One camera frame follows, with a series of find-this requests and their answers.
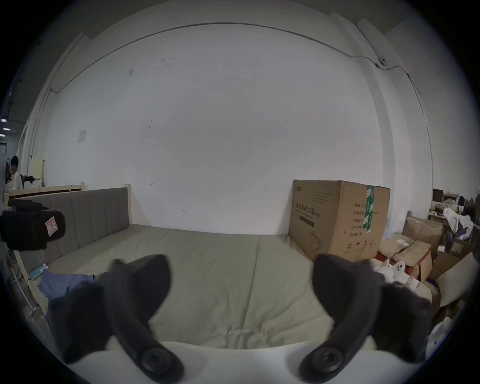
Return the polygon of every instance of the green tape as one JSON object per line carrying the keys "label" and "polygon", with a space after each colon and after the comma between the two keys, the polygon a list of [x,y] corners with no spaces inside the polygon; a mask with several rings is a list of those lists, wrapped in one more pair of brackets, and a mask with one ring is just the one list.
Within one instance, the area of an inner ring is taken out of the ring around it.
{"label": "green tape", "polygon": [[367,205],[365,207],[365,218],[363,219],[363,228],[367,230],[367,233],[372,229],[374,191],[373,186],[367,185]]}

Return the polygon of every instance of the mattress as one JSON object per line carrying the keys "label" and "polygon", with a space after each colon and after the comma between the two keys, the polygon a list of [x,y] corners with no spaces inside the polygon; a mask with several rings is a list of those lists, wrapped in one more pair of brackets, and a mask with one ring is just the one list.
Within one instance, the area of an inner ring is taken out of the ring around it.
{"label": "mattress", "polygon": [[[315,297],[312,263],[288,236],[229,235],[130,225],[69,253],[53,273],[100,275],[162,253],[172,271],[167,299],[150,320],[159,341],[214,348],[267,348],[326,340],[333,321]],[[30,288],[46,311],[47,299]]]}

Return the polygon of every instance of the white shirt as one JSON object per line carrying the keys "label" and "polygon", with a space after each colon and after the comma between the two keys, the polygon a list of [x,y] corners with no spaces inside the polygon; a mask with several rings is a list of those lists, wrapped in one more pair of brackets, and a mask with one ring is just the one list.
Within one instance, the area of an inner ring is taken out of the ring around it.
{"label": "white shirt", "polygon": [[24,186],[22,184],[22,177],[20,176],[20,172],[16,171],[15,174],[12,177],[12,182],[13,182],[13,191],[17,191],[19,189],[23,189]]}

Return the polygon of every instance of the man with black hair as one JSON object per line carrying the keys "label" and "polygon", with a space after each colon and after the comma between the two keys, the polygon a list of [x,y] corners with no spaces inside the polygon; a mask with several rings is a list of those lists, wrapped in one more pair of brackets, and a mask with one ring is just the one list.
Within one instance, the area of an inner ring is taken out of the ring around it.
{"label": "man with black hair", "polygon": [[12,157],[10,161],[10,167],[12,168],[12,183],[13,183],[13,191],[23,189],[24,185],[22,184],[22,176],[20,176],[20,172],[18,171],[18,157]]}

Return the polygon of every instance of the upholstered headboard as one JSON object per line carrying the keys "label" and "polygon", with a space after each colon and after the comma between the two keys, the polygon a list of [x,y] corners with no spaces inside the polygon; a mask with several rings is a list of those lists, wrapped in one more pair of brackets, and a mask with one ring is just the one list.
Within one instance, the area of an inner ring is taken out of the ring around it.
{"label": "upholstered headboard", "polygon": [[29,196],[43,206],[62,211],[65,235],[47,243],[47,249],[20,252],[25,271],[30,274],[43,263],[51,263],[85,245],[125,229],[130,224],[130,188],[99,189]]}

